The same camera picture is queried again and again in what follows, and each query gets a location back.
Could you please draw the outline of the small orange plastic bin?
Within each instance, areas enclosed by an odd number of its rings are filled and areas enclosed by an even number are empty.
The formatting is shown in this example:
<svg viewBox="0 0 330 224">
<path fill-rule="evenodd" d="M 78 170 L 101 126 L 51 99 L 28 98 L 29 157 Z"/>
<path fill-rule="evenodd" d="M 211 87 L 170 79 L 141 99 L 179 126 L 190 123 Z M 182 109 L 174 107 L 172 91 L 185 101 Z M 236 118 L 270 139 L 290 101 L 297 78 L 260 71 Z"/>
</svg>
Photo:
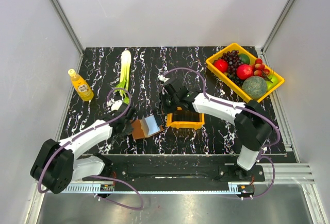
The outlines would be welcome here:
<svg viewBox="0 0 330 224">
<path fill-rule="evenodd" d="M 173 122 L 172 121 L 172 115 L 173 115 L 173 113 L 167 114 L 167 127 L 171 127 L 171 128 L 175 128 L 175 129 L 194 129 L 194 130 L 199 130 L 205 124 L 205 114 L 204 113 L 199 113 L 200 114 L 200 121 L 198 123 Z"/>
</svg>

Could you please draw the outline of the brown leather card holder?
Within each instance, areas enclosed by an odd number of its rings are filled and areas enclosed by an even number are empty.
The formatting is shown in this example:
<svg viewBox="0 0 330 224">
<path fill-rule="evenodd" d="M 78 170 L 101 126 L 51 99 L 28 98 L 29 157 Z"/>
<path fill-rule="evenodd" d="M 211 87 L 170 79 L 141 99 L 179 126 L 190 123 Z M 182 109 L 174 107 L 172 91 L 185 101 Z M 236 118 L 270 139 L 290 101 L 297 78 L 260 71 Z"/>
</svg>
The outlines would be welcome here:
<svg viewBox="0 0 330 224">
<path fill-rule="evenodd" d="M 131 126 L 134 140 L 145 139 L 163 131 L 163 120 L 161 116 L 153 114 L 133 121 Z"/>
</svg>

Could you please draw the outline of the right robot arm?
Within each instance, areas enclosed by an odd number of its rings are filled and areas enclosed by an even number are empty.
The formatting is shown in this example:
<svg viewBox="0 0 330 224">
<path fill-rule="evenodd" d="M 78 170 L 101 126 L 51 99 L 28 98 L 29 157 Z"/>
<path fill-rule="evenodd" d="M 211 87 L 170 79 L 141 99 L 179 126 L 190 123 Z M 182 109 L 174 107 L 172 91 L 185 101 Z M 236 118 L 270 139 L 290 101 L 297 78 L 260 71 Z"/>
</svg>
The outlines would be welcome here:
<svg viewBox="0 0 330 224">
<path fill-rule="evenodd" d="M 189 91 L 176 78 L 160 77 L 164 93 L 159 95 L 163 113 L 190 111 L 207 114 L 235 126 L 241 143 L 235 176 L 245 181 L 253 174 L 262 145 L 273 131 L 269 118 L 261 105 L 251 100 L 248 103 L 220 99 L 201 91 Z"/>
</svg>

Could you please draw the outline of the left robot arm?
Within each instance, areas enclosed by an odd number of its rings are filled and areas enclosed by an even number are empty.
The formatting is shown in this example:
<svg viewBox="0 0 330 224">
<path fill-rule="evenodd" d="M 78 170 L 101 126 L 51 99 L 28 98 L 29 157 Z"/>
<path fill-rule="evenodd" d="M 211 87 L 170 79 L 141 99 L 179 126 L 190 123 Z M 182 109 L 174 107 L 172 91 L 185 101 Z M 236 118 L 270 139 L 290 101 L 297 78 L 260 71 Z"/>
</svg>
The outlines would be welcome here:
<svg viewBox="0 0 330 224">
<path fill-rule="evenodd" d="M 45 141 L 30 171 L 30 175 L 38 181 L 38 191 L 59 194 L 75 180 L 92 176 L 100 180 L 110 178 L 110 159 L 100 153 L 84 159 L 81 156 L 113 136 L 131 133 L 133 129 L 130 121 L 135 111 L 135 108 L 123 104 L 76 135 L 59 141 Z"/>
</svg>

